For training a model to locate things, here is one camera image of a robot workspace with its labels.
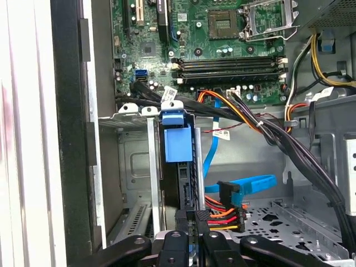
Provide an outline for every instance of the cable tie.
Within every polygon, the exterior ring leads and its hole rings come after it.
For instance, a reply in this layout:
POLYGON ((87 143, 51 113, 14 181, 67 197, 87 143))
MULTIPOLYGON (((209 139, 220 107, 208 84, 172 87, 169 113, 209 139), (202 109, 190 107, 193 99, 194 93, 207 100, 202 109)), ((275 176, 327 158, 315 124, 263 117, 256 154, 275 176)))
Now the cable tie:
POLYGON ((263 121, 259 121, 259 123, 256 124, 256 127, 258 128, 258 127, 260 127, 262 125, 263 125, 263 121))

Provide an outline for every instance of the chip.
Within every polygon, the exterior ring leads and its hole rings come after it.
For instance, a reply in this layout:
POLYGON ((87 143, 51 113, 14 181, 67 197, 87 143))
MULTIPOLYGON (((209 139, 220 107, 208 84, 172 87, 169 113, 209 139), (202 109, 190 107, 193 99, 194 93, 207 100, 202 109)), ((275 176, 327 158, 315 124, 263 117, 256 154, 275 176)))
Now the chip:
POLYGON ((141 48, 141 58, 156 57, 156 44, 154 42, 142 42, 141 48))
POLYGON ((239 38, 236 10, 210 10, 208 18, 210 39, 239 38))

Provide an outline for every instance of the perforated metal panel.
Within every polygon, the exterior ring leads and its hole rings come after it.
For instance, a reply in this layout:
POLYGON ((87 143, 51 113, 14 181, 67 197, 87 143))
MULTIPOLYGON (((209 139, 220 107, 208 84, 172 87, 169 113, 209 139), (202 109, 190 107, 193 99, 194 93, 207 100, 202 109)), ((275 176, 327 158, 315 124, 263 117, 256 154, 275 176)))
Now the perforated metal panel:
POLYGON ((356 1, 335 1, 309 28, 332 28, 356 26, 356 1))

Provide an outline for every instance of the black cable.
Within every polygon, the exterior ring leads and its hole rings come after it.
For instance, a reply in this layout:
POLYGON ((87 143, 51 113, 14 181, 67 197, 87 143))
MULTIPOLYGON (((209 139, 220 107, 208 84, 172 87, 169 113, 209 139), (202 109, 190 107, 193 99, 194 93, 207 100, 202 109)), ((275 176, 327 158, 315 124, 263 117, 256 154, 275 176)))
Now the black cable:
POLYGON ((312 101, 309 105, 309 151, 312 150, 312 145, 314 143, 315 137, 315 127, 316 127, 316 119, 315 119, 315 102, 312 101))

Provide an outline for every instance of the orange wire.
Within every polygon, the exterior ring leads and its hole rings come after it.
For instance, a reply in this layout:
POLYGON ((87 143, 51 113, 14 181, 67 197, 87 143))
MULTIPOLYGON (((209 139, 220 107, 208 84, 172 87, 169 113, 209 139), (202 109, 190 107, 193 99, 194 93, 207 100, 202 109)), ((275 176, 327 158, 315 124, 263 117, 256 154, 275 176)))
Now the orange wire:
MULTIPOLYGON (((290 116, 291 116, 291 113, 293 112, 293 110, 295 110, 298 107, 305 107, 305 106, 307 106, 306 103, 298 103, 298 104, 290 106, 287 110, 287 120, 290 121, 290 116)), ((287 132, 289 133, 289 132, 291 132, 291 130, 292 130, 292 127, 288 128, 287 132)))
POLYGON ((223 212, 221 214, 214 214, 214 215, 210 215, 211 218, 220 218, 220 217, 224 217, 226 215, 229 215, 230 213, 232 213, 235 209, 230 209, 226 212, 223 212))
POLYGON ((246 117, 232 104, 230 103, 230 101, 228 101, 227 99, 225 99, 224 97, 220 96, 218 93, 215 93, 213 91, 203 91, 202 93, 208 94, 208 95, 212 95, 215 96, 216 98, 220 99, 223 103, 225 103, 227 106, 229 106, 233 111, 235 111, 235 113, 237 113, 242 119, 243 121, 250 126, 250 128, 260 132, 260 130, 258 130, 254 125, 252 125, 247 119, 246 117))
POLYGON ((222 205, 222 203, 218 202, 217 200, 215 199, 212 199, 211 197, 208 197, 208 196, 205 196, 206 199, 210 200, 211 202, 215 203, 215 204, 218 204, 218 205, 222 205))

